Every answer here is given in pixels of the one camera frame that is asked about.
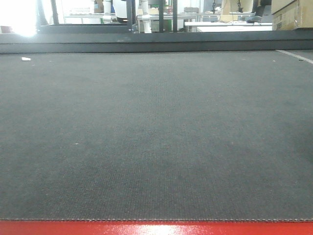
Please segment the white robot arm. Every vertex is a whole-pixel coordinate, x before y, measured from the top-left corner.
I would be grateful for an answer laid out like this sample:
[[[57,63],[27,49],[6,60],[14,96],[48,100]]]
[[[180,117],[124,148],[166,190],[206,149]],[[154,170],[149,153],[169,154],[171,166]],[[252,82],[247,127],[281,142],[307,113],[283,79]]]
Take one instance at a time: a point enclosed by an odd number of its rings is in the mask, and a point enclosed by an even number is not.
[[[150,21],[150,14],[149,14],[149,1],[148,0],[140,0],[140,4],[142,7],[142,21],[144,24],[144,33],[151,34],[151,21]]]

